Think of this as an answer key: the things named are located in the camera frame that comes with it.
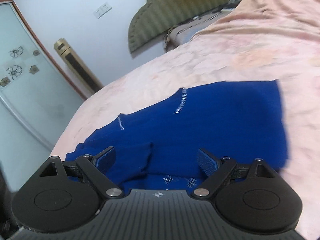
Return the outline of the white wall socket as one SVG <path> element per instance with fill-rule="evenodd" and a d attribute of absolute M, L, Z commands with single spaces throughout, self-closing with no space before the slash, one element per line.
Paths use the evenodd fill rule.
<path fill-rule="evenodd" d="M 107 12 L 109 12 L 112 9 L 112 6 L 110 6 L 107 2 L 102 4 L 98 9 L 95 9 L 93 12 L 96 19 L 101 18 L 103 15 L 105 15 Z"/>

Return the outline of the pink floral bed sheet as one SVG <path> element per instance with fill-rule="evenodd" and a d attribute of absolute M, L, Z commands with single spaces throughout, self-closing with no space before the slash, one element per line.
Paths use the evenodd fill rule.
<path fill-rule="evenodd" d="M 290 157 L 282 172 L 299 194 L 297 226 L 319 237 L 319 37 L 302 27 L 257 20 L 216 25 L 87 99 L 61 135 L 52 155 L 64 158 L 120 113 L 157 103 L 181 87 L 217 81 L 274 80 L 284 98 Z"/>

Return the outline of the olive padded headboard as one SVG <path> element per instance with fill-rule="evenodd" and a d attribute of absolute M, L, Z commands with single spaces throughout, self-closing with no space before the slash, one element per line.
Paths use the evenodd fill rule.
<path fill-rule="evenodd" d="M 131 20 L 128 33 L 130 53 L 169 30 L 230 0 L 146 0 Z"/>

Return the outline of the blue knit sweater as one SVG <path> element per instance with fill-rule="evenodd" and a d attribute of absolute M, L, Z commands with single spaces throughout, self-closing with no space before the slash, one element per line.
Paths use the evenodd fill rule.
<path fill-rule="evenodd" d="M 181 88 L 171 97 L 97 129 L 66 160 L 114 147 L 103 174 L 124 191 L 192 191 L 206 178 L 199 149 L 275 170 L 287 160 L 281 97 L 276 81 L 216 82 Z"/>

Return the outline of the frosted glass wardrobe door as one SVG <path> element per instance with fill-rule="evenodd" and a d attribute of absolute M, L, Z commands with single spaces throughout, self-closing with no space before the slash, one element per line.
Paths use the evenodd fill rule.
<path fill-rule="evenodd" d="M 2 3 L 1 165 L 12 188 L 48 158 L 82 103 L 12 4 Z"/>

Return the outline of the gold tower fan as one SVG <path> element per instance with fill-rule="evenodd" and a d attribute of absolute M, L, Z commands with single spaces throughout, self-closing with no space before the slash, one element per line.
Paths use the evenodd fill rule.
<path fill-rule="evenodd" d="M 64 38 L 54 43 L 54 49 L 90 92 L 94 94 L 104 87 Z"/>

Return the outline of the peach blanket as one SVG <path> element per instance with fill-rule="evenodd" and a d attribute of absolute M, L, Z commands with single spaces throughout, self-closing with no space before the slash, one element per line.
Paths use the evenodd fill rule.
<path fill-rule="evenodd" d="M 319 0 L 242 0 L 196 36 L 209 34 L 280 35 L 319 42 Z"/>

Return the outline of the brown striped pillow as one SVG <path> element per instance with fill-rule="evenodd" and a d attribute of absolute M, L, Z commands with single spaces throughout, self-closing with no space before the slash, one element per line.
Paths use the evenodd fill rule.
<path fill-rule="evenodd" d="M 164 36 L 164 50 L 170 51 L 190 41 L 202 29 L 230 14 L 234 8 L 215 8 L 171 27 Z"/>

